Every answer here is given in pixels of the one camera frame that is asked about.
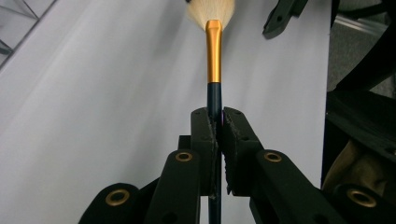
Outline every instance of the white tabletop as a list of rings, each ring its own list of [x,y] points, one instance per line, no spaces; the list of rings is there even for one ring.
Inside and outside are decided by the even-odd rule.
[[[276,3],[237,1],[223,34],[223,105],[317,186],[331,2],[308,1],[266,40]],[[0,223],[77,223],[101,189],[161,174],[205,106],[205,33],[185,7],[58,0],[0,71]],[[224,223],[254,223],[248,199],[224,196],[222,210]]]

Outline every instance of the brass ring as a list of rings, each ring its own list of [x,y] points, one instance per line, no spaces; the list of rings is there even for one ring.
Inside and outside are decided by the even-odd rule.
[[[116,194],[122,194],[121,199],[113,200],[113,196]],[[106,203],[110,206],[118,206],[120,204],[125,203],[129,199],[129,192],[126,189],[116,189],[111,191],[109,194],[106,196]]]
[[[376,200],[371,195],[366,194],[358,189],[349,189],[346,192],[347,197],[352,202],[357,203],[364,207],[376,207]]]
[[[265,152],[264,158],[268,161],[272,162],[279,162],[282,161],[282,157],[280,157],[278,154],[274,152]]]
[[[176,160],[178,161],[190,161],[192,160],[192,155],[188,152],[180,152],[176,154]]]

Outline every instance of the brush handle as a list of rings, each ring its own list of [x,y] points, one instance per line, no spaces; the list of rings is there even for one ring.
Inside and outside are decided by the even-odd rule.
[[[216,137],[222,126],[221,83],[207,83],[207,114],[213,125]],[[215,164],[215,192],[214,198],[209,198],[209,223],[221,223],[221,151],[216,152]]]

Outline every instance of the gray floor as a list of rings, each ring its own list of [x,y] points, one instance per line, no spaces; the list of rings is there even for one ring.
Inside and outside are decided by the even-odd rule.
[[[352,10],[379,2],[379,0],[341,0],[340,9]],[[366,19],[382,26],[387,23],[385,14]],[[328,91],[333,90],[336,84],[358,64],[378,38],[379,35],[367,34],[340,23],[334,23],[330,37]],[[395,77],[383,81],[372,91],[395,98]]]

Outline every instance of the white surface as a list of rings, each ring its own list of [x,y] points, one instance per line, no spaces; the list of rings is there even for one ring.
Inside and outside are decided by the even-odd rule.
[[[265,40],[275,5],[237,2],[223,105],[317,185],[330,2],[308,1]],[[205,106],[205,70],[205,34],[181,0],[59,0],[0,72],[0,223],[77,223],[106,186],[158,177]],[[224,197],[223,223],[254,223],[248,199]]]

